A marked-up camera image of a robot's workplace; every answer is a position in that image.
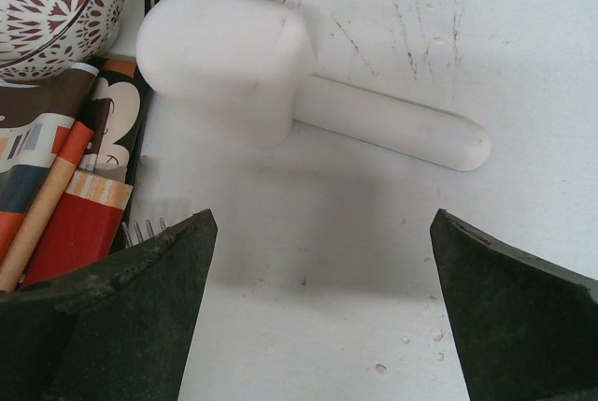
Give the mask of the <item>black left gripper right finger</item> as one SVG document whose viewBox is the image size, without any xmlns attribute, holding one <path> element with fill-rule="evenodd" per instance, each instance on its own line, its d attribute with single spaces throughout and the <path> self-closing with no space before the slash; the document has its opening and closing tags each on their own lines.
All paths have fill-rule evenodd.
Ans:
<svg viewBox="0 0 598 401">
<path fill-rule="evenodd" d="M 435 266 L 472 400 L 594 400 L 597 282 L 440 209 Z"/>
</svg>

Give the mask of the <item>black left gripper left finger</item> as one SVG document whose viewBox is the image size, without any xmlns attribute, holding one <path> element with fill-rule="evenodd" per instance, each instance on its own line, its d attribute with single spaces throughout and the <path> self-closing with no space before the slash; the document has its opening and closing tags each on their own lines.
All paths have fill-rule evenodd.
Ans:
<svg viewBox="0 0 598 401">
<path fill-rule="evenodd" d="M 218 227 L 202 210 L 1 296 L 5 400 L 175 400 Z"/>
</svg>

